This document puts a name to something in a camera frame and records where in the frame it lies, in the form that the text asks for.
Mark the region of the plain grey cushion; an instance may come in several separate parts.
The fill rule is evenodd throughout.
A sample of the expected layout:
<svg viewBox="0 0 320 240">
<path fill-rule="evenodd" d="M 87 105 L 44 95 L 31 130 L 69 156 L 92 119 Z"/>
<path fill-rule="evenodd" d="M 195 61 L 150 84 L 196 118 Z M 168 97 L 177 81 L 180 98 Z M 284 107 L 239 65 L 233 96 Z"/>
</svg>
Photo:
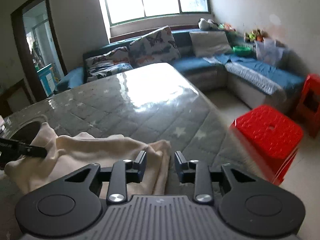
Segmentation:
<svg viewBox="0 0 320 240">
<path fill-rule="evenodd" d="M 224 31 L 198 31 L 189 33 L 196 57 L 211 57 L 233 52 Z"/>
</svg>

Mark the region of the cream beige sweatshirt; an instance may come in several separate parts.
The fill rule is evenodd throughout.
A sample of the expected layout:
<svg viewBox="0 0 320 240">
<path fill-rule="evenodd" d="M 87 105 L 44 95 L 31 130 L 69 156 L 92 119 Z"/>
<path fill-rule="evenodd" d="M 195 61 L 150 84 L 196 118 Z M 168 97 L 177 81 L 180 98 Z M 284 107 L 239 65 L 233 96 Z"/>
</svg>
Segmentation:
<svg viewBox="0 0 320 240">
<path fill-rule="evenodd" d="M 44 147 L 48 152 L 47 156 L 44 159 L 22 157 L 9 162 L 4 168 L 4 173 L 23 194 L 91 163 L 111 167 L 119 160 L 134 160 L 140 151 L 147 152 L 143 181 L 129 184 L 127 194 L 164 194 L 171 150 L 167 140 L 146 144 L 122 134 L 95 138 L 87 132 L 70 137 L 57 135 L 49 124 L 44 122 L 31 144 Z"/>
</svg>

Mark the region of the small plush toys pile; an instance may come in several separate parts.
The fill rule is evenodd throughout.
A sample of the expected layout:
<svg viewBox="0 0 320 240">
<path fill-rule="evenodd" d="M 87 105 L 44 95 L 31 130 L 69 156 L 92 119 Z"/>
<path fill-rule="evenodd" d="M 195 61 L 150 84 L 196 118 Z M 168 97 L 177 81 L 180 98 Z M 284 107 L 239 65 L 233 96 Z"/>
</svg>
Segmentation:
<svg viewBox="0 0 320 240">
<path fill-rule="evenodd" d="M 253 29 L 249 33 L 244 33 L 244 41 L 246 43 L 263 42 L 265 38 L 269 38 L 268 33 L 260 29 Z"/>
</svg>

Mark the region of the grey quilted star tablecloth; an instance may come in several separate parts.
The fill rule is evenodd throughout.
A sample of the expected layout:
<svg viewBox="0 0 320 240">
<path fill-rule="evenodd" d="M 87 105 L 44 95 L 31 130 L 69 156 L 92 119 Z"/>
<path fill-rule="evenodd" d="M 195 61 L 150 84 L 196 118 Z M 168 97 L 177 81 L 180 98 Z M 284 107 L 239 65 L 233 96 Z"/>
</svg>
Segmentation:
<svg viewBox="0 0 320 240">
<path fill-rule="evenodd" d="M 219 170 L 225 163 L 248 169 L 247 153 L 225 116 L 168 64 L 152 64 L 99 79 L 15 112 L 4 136 L 22 126 L 47 122 L 57 135 L 114 134 L 150 144 L 170 142 L 170 159 L 181 151 Z"/>
</svg>

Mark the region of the red plastic stool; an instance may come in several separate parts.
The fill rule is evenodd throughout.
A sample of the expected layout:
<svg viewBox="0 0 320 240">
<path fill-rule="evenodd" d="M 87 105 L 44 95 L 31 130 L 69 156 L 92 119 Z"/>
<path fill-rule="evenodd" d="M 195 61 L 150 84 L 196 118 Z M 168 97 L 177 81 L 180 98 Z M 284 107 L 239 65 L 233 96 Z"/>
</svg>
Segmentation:
<svg viewBox="0 0 320 240">
<path fill-rule="evenodd" d="M 275 108 L 261 105 L 234 119 L 230 129 L 264 178 L 279 186 L 303 139 L 301 127 Z"/>
<path fill-rule="evenodd" d="M 304 82 L 300 100 L 295 110 L 295 115 L 305 121 L 308 133 L 313 138 L 319 132 L 319 93 L 319 75 L 309 74 Z"/>
</svg>

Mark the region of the light blue small cabinet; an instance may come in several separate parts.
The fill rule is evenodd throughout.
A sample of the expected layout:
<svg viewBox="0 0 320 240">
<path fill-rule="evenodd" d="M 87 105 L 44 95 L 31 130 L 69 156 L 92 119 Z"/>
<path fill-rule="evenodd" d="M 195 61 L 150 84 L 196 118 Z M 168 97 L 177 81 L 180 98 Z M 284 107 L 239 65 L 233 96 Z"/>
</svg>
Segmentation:
<svg viewBox="0 0 320 240">
<path fill-rule="evenodd" d="M 52 64 L 50 63 L 45 67 L 39 69 L 37 71 L 37 75 L 42 84 L 42 87 L 44 88 L 46 96 L 50 97 L 52 94 L 54 94 L 54 90 L 56 87 L 56 80 L 53 73 Z"/>
</svg>

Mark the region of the green plastic bowl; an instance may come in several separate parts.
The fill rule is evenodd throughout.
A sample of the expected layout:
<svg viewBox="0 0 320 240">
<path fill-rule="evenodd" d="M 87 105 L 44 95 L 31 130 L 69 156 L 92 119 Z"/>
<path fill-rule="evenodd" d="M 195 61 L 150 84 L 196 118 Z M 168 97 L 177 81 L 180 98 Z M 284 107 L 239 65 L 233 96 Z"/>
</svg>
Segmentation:
<svg viewBox="0 0 320 240">
<path fill-rule="evenodd" d="M 249 57 L 252 55 L 252 49 L 247 46 L 233 46 L 233 52 L 239 57 Z"/>
</svg>

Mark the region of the dark teal corner sofa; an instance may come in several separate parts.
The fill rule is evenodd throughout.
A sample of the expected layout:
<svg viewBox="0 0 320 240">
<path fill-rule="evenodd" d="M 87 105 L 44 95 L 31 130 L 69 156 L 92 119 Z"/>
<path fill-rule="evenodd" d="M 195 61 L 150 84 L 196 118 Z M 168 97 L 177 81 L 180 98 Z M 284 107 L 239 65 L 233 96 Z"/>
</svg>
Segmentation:
<svg viewBox="0 0 320 240">
<path fill-rule="evenodd" d="M 283 70 L 254 57 L 216 54 L 196 57 L 190 32 L 201 30 L 172 31 L 181 58 L 167 62 L 201 91 L 227 88 L 250 108 L 263 104 L 287 112 L 296 102 L 303 88 L 303 77 Z M 85 59 L 103 55 L 119 47 L 127 47 L 140 37 L 106 45 L 83 55 L 83 66 L 69 72 L 55 87 L 61 93 L 87 83 Z"/>
</svg>

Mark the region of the black round induction cooktop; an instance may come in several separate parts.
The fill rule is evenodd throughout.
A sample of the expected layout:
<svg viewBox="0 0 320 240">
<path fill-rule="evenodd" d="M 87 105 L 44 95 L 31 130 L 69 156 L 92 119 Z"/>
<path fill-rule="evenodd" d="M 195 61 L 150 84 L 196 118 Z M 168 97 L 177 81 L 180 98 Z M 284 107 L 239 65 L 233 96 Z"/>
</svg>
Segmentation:
<svg viewBox="0 0 320 240">
<path fill-rule="evenodd" d="M 41 122 L 32 121 L 15 132 L 10 139 L 30 145 L 41 128 Z"/>
</svg>

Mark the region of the butterfly pillow standing upright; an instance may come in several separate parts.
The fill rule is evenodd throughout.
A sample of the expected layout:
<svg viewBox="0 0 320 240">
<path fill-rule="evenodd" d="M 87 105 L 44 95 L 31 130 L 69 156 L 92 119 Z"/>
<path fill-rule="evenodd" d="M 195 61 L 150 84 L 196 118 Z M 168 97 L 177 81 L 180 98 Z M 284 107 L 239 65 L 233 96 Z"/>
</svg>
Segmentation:
<svg viewBox="0 0 320 240">
<path fill-rule="evenodd" d="M 128 46 L 131 63 L 142 67 L 153 63 L 166 63 L 181 58 L 169 26 L 141 36 Z"/>
</svg>

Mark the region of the panda plush toy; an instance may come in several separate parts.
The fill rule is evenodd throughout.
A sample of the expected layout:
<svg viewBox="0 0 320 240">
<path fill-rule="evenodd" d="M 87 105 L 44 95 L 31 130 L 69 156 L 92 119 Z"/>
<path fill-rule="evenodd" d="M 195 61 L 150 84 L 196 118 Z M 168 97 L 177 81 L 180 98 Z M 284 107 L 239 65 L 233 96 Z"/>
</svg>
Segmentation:
<svg viewBox="0 0 320 240">
<path fill-rule="evenodd" d="M 219 25 L 215 23 L 212 19 L 201 18 L 198 22 L 199 29 L 202 31 L 216 30 L 219 28 Z"/>
</svg>

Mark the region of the clear plastic storage box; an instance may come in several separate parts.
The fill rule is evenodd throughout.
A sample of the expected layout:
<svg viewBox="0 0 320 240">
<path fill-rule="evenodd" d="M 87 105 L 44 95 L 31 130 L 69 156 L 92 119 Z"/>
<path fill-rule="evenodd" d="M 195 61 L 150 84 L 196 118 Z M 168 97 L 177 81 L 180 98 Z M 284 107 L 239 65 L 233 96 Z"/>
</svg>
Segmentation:
<svg viewBox="0 0 320 240">
<path fill-rule="evenodd" d="M 283 68 L 287 64 L 289 50 L 277 46 L 276 40 L 264 38 L 263 42 L 255 41 L 254 44 L 258 61 L 277 68 Z"/>
</svg>

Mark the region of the butterfly pillow lying flat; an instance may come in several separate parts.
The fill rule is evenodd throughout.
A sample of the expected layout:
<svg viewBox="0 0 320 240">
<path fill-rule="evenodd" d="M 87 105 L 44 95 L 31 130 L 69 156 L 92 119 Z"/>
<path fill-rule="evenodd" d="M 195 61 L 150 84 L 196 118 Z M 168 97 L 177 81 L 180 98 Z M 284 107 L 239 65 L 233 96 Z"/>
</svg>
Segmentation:
<svg viewBox="0 0 320 240">
<path fill-rule="evenodd" d="M 85 59 L 85 64 L 87 82 L 133 69 L 127 47 L 119 47 L 106 54 Z"/>
</svg>

